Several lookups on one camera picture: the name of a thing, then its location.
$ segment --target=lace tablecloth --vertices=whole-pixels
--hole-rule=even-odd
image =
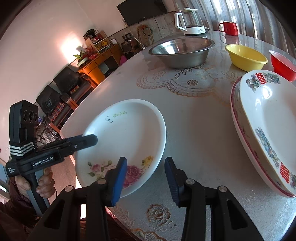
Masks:
[[[238,138],[231,117],[230,91],[246,72],[231,63],[225,43],[257,49],[269,59],[264,69],[273,70],[270,49],[296,61],[263,41],[222,35],[216,31],[206,35],[215,41],[215,47],[206,62],[194,68],[170,69],[149,56],[149,47],[141,51],[103,81],[61,130],[63,137],[82,134],[101,111],[125,99],[144,99],[160,110],[167,128],[161,163],[140,189],[110,208],[121,225],[141,240],[181,239],[185,208],[177,208],[172,201],[164,172],[167,156],[202,185],[228,187],[265,240],[279,241],[296,214],[296,199],[281,197],[264,183]],[[210,240],[208,207],[206,239]]]

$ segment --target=red rim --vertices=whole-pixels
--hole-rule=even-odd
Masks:
[[[234,88],[235,88],[235,86],[237,85],[237,83],[240,82],[240,80],[241,80],[241,78],[238,78],[238,79],[236,80],[236,82],[233,84],[232,89],[231,89],[231,106],[232,106],[233,113],[234,113],[234,116],[235,116],[235,119],[236,119],[237,124],[238,124],[238,121],[237,121],[237,115],[236,115],[236,113],[235,113],[235,111],[234,111],[235,109],[234,109],[234,105],[233,105],[233,95],[234,95]],[[241,135],[243,136],[243,138],[244,138],[246,144],[248,145],[248,147],[249,147],[249,149],[250,149],[250,151],[251,151],[253,157],[255,158],[256,162],[258,163],[258,165],[260,166],[261,170],[264,172],[264,174],[266,175],[266,177],[271,181],[271,183],[272,183],[272,184],[273,184],[273,185],[274,185],[274,186],[275,186],[280,192],[282,192],[283,194],[285,194],[286,196],[289,196],[289,197],[296,197],[296,195],[293,195],[293,194],[291,194],[291,193],[288,193],[288,192],[282,190],[278,185],[276,185],[276,184],[274,183],[274,181],[273,181],[273,180],[270,178],[270,176],[266,173],[266,171],[265,171],[264,168],[262,167],[262,165],[261,165],[259,159],[256,157],[255,153],[253,152],[253,149],[251,148],[251,146],[250,146],[248,140],[246,139],[246,137],[245,137],[245,135],[244,135],[244,133],[243,133],[243,131],[242,131],[242,128],[240,127],[239,124],[238,124],[238,127],[239,127],[239,130],[240,130],[240,132],[241,132]]]

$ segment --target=white plate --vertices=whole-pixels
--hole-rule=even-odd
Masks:
[[[115,168],[120,157],[128,161],[120,197],[140,188],[158,166],[165,148],[166,128],[160,111],[151,103],[130,99],[101,112],[84,135],[95,134],[97,145],[76,153],[75,169],[81,186],[89,186]]]
[[[231,95],[230,95],[230,107],[231,107],[231,115],[232,115],[232,119],[234,122],[234,126],[235,129],[237,131],[237,134],[239,136],[239,139],[250,159],[250,161],[252,162],[253,166],[255,167],[256,171],[258,172],[258,174],[260,175],[260,177],[263,179],[263,181],[270,187],[271,190],[273,190],[275,193],[283,196],[283,197],[294,197],[291,194],[288,194],[287,192],[285,192],[284,190],[282,190],[273,180],[272,178],[268,175],[268,173],[266,173],[266,170],[263,169],[262,165],[260,164],[260,161],[258,160],[258,158],[256,158],[256,156],[253,154],[253,152],[251,151],[251,147],[250,144],[248,143],[248,140],[244,134],[244,132],[242,131],[242,129],[240,128],[240,125],[238,123],[238,119],[235,116],[234,113],[234,98],[237,98],[238,96],[235,96],[234,90],[235,87],[237,85],[240,85],[240,81],[237,80],[234,85],[232,86],[231,89]]]
[[[253,135],[281,185],[296,194],[296,88],[280,75],[254,70],[240,81]]]

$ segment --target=stainless steel bowl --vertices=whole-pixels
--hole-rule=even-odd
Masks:
[[[185,69],[204,63],[214,45],[211,39],[185,37],[160,43],[150,49],[149,54],[159,57],[168,67]]]

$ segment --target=yellow flowers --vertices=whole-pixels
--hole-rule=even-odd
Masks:
[[[142,160],[141,166],[145,166],[148,168],[150,166],[151,162],[153,161],[153,158],[154,158],[153,156],[146,157],[144,160]]]

